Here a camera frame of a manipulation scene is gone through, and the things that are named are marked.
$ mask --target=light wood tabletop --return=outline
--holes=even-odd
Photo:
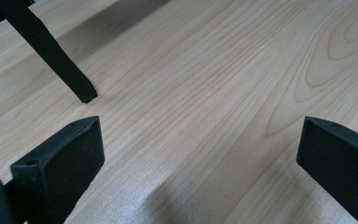
[[[305,116],[358,132],[358,0],[31,10],[99,96],[80,103],[1,22],[0,178],[66,124],[100,116],[106,161],[66,223],[357,223],[296,151]]]

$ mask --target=black leg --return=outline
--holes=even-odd
[[[51,69],[83,103],[97,92],[48,31],[48,28],[22,0],[0,0],[0,14],[22,35]]]

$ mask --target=rectangular black block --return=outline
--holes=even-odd
[[[306,118],[296,160],[358,220],[358,133]]]
[[[28,223],[63,223],[104,163],[98,117],[75,121],[11,165]]]

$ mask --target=wood grain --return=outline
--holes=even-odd
[[[0,23],[0,178],[99,115],[106,163],[67,223],[356,223],[296,164],[304,116],[358,132],[356,0],[45,0],[82,105]]]

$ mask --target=small hole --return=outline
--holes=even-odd
[[[37,164],[37,160],[30,160],[25,162],[25,165],[36,165],[36,164]]]

